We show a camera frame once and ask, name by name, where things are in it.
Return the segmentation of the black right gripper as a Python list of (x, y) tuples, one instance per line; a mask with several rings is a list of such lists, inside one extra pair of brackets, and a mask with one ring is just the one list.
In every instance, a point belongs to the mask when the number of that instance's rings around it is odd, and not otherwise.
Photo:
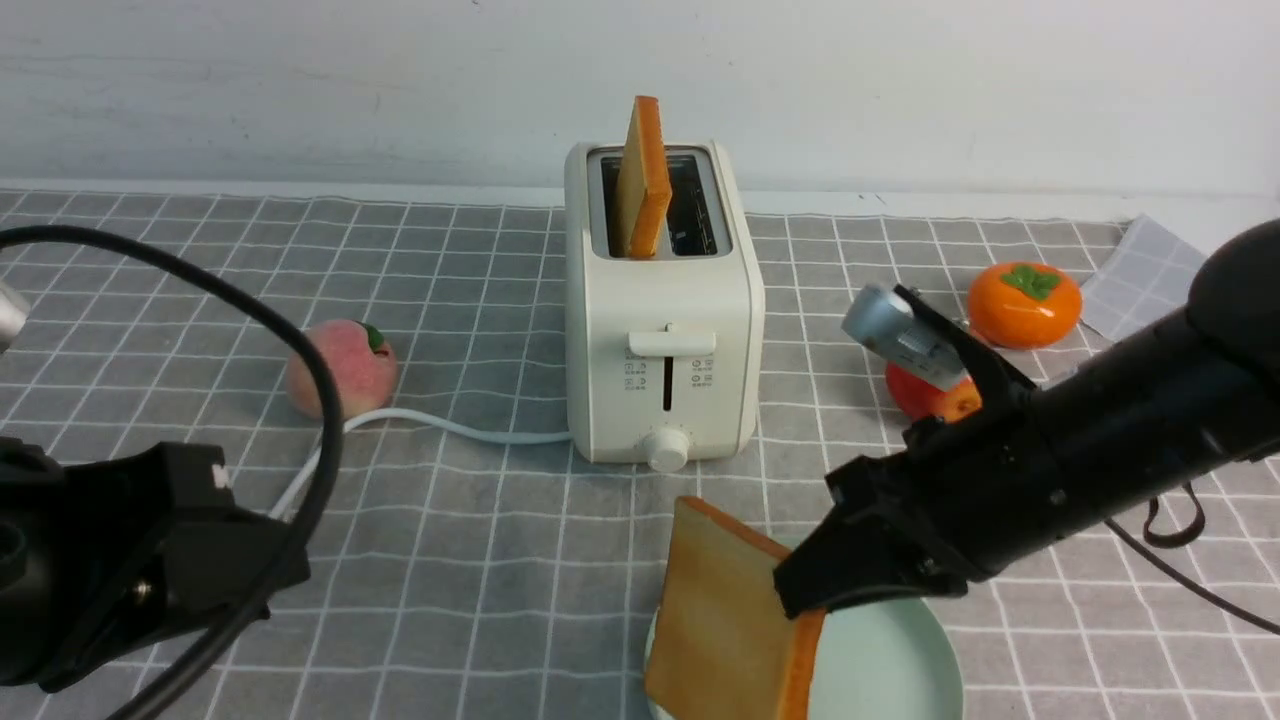
[(982, 407), (959, 421), (911, 421), (899, 452), (827, 474), (831, 511), (773, 570), (788, 619), (960, 596), (1055, 541), (1060, 465), (1043, 405), (1062, 379), (1032, 380), (916, 292), (891, 290), (954, 346)]

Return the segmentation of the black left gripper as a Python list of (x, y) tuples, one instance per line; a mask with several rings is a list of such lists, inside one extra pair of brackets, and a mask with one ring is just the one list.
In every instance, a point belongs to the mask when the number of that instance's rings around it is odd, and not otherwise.
[(288, 525), (241, 507), (212, 445), (161, 442), (67, 470), (74, 594), (40, 673), (55, 693), (104, 664), (228, 618)]

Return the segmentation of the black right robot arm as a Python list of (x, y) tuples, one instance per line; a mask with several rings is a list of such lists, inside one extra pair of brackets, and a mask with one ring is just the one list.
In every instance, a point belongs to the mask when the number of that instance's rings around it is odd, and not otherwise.
[(1039, 387), (904, 286), (979, 392), (914, 421), (901, 452), (826, 477), (826, 519), (776, 569), (787, 618), (959, 597), (1025, 556), (1225, 464), (1277, 452), (1277, 222), (1197, 272), (1187, 302)]

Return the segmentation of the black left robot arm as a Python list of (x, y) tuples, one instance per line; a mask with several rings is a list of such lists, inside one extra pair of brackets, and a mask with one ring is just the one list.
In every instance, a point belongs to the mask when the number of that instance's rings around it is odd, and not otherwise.
[(211, 445), (63, 466), (1, 448), (1, 682), (56, 693), (227, 615), (287, 524), (238, 506)]

